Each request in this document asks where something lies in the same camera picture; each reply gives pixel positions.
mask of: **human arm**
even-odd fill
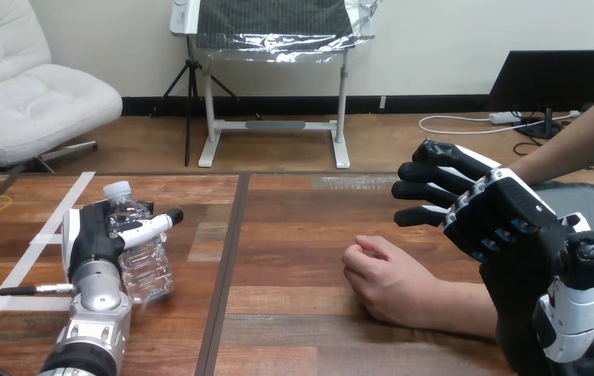
[[[483,284],[437,279],[382,237],[355,242],[343,253],[343,273],[375,319],[495,338],[498,315]]]
[[[594,165],[594,106],[534,152],[508,166],[529,185]]]

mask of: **wooden table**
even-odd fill
[[[22,175],[0,211],[0,285],[77,176]],[[356,234],[379,234],[437,277],[479,282],[476,263],[439,230],[399,229],[391,174],[99,176],[75,207],[128,180],[134,196],[177,207],[168,233],[175,290],[135,307],[122,374],[511,374],[491,342],[373,321],[342,275]],[[47,244],[22,284],[63,280]],[[0,366],[36,374],[67,321],[63,310],[5,307]]]

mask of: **monitor stand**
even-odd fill
[[[526,124],[535,123],[542,119],[530,117],[526,120]],[[553,121],[553,110],[547,108],[544,110],[544,122],[542,124],[533,125],[531,127],[517,128],[516,131],[522,135],[532,137],[535,139],[552,139],[562,130],[562,126]]]

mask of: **baseboard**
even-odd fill
[[[186,116],[187,98],[170,96],[163,103],[161,97],[122,98],[123,116],[147,116],[158,106],[161,116]],[[434,114],[479,112],[487,110],[488,95],[459,96],[387,96],[380,108],[381,96],[349,96],[346,114]],[[236,101],[230,97],[214,98],[216,116],[261,115],[327,115],[336,114],[337,96],[249,96]],[[202,97],[191,103],[194,116],[205,115]]]

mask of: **white bottle cap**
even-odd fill
[[[106,199],[113,200],[118,197],[126,196],[131,194],[131,186],[127,181],[121,181],[112,183],[103,188],[103,194],[106,195]]]

